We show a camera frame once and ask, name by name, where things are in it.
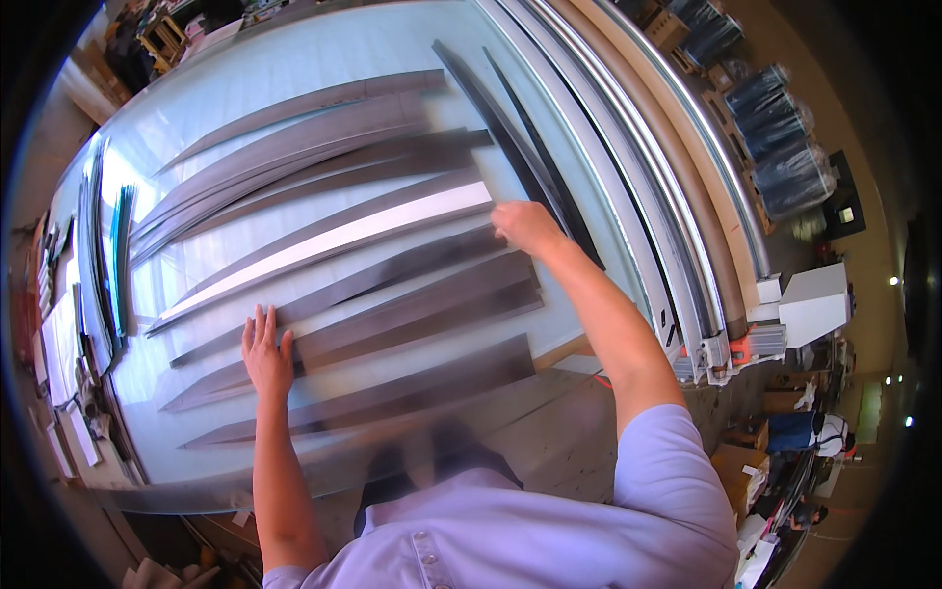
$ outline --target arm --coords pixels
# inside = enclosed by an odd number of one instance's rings
[[[560,282],[615,395],[618,435],[646,409],[687,406],[651,326],[613,283],[536,203],[497,205],[497,235],[542,262]]]
[[[287,331],[281,349],[275,346],[274,306],[265,318],[262,306],[256,305],[255,322],[245,319],[242,360],[258,391],[252,495],[265,572],[285,565],[310,571],[328,561],[317,532],[314,503],[288,435],[293,338]]]

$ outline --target hand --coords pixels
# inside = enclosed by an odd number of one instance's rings
[[[536,258],[550,254],[568,239],[539,203],[512,201],[501,203],[491,212],[497,237],[506,237],[513,245]]]
[[[284,332],[282,346],[275,347],[275,306],[268,306],[268,316],[263,317],[262,305],[255,306],[255,322],[245,318],[242,332],[242,361],[249,370],[252,384],[258,391],[260,402],[287,403],[288,390],[294,381],[294,363],[291,360],[291,342],[294,334]]]

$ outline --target worker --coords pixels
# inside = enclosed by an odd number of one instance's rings
[[[856,438],[847,420],[833,413],[801,411],[769,417],[768,451],[814,450],[822,458],[851,453]]]
[[[492,222],[565,289],[610,378],[614,504],[528,493],[476,467],[370,505],[363,535],[329,560],[288,433],[293,336],[279,348],[274,307],[265,318],[257,306],[242,356],[258,392],[252,491],[265,587],[732,587],[732,509],[650,325],[541,205],[497,205]]]
[[[795,508],[791,510],[791,515],[788,516],[788,526],[794,531],[800,532],[811,526],[817,526],[827,517],[826,507],[804,500],[804,495],[799,497],[798,501],[798,505],[795,505]]]

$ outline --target fabric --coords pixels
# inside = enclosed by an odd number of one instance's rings
[[[847,438],[848,426],[844,417],[828,413],[824,415],[824,424],[820,434],[811,436],[811,444],[818,445],[818,456],[831,458],[840,454]]]
[[[489,468],[366,509],[363,537],[313,572],[316,587],[732,587],[732,510],[690,413],[660,405],[625,428],[614,505],[521,491]]]
[[[798,525],[802,530],[807,530],[811,527],[812,517],[820,509],[820,505],[817,503],[812,503],[810,501],[799,502],[795,506],[795,509],[791,510],[792,517],[795,518],[795,524]]]
[[[813,411],[769,416],[769,452],[804,450],[814,443]]]

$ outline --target person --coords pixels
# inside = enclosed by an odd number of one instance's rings
[[[827,507],[811,501],[805,501],[804,495],[798,499],[798,505],[791,510],[788,516],[788,526],[796,532],[817,526],[827,517]]]
[[[856,439],[847,420],[833,413],[802,411],[769,416],[769,452],[814,450],[822,458],[853,452]]]
[[[258,392],[254,511],[267,589],[315,587],[732,587],[736,528],[653,330],[627,296],[534,203],[497,205],[499,237],[565,289],[615,398],[613,505],[521,490],[475,466],[365,509],[362,536],[329,560],[288,434],[292,333],[275,309],[246,318],[242,355]]]

